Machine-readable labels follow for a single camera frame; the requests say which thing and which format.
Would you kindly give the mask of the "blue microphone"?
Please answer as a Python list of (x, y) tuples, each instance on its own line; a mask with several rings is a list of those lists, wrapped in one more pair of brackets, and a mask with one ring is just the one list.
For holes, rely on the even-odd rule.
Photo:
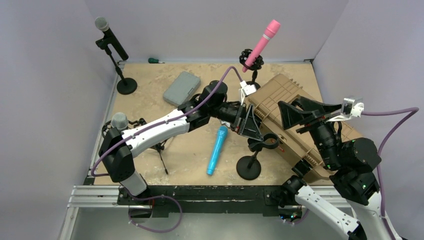
[(221, 126), (216, 133), (215, 143), (214, 143), (212, 153), (209, 159), (208, 167), (206, 170), (206, 174), (209, 176), (212, 176), (215, 172), (216, 165), (219, 160), (221, 150), (225, 143), (227, 134), (228, 134), (228, 128), (225, 126)]

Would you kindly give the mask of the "shock-mount mic stand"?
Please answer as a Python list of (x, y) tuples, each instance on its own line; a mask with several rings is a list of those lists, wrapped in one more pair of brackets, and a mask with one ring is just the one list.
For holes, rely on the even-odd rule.
[(263, 57), (261, 55), (257, 56), (251, 66), (246, 65), (247, 58), (252, 53), (252, 49), (246, 48), (241, 52), (241, 55), (239, 56), (239, 63), (242, 64), (244, 67), (246, 67), (248, 70), (252, 71), (252, 79), (250, 81), (247, 81), (246, 83), (248, 85), (253, 85), (258, 90), (261, 86), (259, 83), (256, 82), (257, 76), (258, 76), (258, 70), (262, 68), (264, 65)]

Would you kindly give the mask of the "pink microphone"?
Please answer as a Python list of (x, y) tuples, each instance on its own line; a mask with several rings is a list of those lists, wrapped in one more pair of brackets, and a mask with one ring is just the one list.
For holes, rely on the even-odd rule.
[(277, 34), (278, 30), (280, 29), (281, 24), (273, 19), (266, 29), (264, 30), (264, 33), (254, 49), (251, 51), (249, 56), (247, 57), (246, 61), (244, 62), (245, 66), (242, 68), (242, 72), (246, 72), (248, 70), (248, 67), (251, 67), (256, 60), (256, 58), (261, 54), (261, 52), (264, 50), (264, 48), (267, 46), (269, 41)]

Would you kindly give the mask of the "black tripod shock-mount stand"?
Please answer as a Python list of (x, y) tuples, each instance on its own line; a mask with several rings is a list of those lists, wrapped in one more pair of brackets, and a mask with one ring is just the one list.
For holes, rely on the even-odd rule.
[[(146, 125), (146, 124), (147, 124), (147, 122), (144, 118), (139, 118), (138, 120), (135, 120), (135, 121), (124, 120), (124, 121), (121, 121), (121, 122), (119, 122), (117, 119), (114, 118), (113, 120), (111, 119), (111, 120), (107, 121), (102, 126), (101, 136), (103, 138), (105, 138), (107, 131), (111, 128), (117, 128), (120, 132), (122, 132), (124, 130), (136, 128), (136, 127), (143, 126), (143, 125)], [(166, 168), (165, 162), (164, 162), (163, 157), (162, 157), (162, 151), (165, 150), (165, 144), (166, 144), (167, 141), (168, 141), (168, 139), (166, 139), (166, 140), (164, 140), (160, 143), (157, 143), (154, 146), (150, 147), (150, 149), (153, 149), (153, 150), (158, 152), (160, 160), (161, 160), (162, 165), (164, 167), (164, 171), (168, 175), (169, 172), (168, 172), (168, 169)]]

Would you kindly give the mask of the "silver microphone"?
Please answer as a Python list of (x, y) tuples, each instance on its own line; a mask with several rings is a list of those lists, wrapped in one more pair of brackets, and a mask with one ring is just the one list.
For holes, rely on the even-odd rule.
[(117, 112), (111, 117), (110, 125), (112, 128), (117, 128), (121, 132), (128, 128), (129, 121), (123, 112)]

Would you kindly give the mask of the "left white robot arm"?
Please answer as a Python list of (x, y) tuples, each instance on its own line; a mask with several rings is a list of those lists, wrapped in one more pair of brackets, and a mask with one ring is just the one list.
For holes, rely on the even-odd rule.
[(254, 119), (253, 107), (244, 99), (256, 92), (254, 85), (240, 82), (239, 101), (227, 101), (228, 87), (214, 80), (202, 93), (194, 95), (167, 115), (136, 128), (110, 128), (99, 150), (99, 159), (114, 183), (121, 184), (138, 205), (149, 199), (148, 185), (136, 171), (134, 158), (145, 150), (169, 138), (196, 130), (219, 119), (229, 129), (248, 139), (261, 141), (263, 137)]

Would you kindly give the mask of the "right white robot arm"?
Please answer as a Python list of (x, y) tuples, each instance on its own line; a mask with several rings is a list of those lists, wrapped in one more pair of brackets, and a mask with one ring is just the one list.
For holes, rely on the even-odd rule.
[(351, 217), (320, 197), (304, 180), (301, 162), (294, 175), (281, 185), (281, 207), (298, 204), (314, 212), (346, 240), (398, 240), (386, 211), (381, 206), (383, 188), (374, 169), (381, 157), (374, 142), (365, 137), (342, 140), (342, 122), (360, 117), (365, 105), (361, 98), (346, 97), (341, 104), (325, 104), (303, 96), (293, 102), (278, 102), (282, 127), (296, 127), (309, 133), (336, 191), (354, 210)]

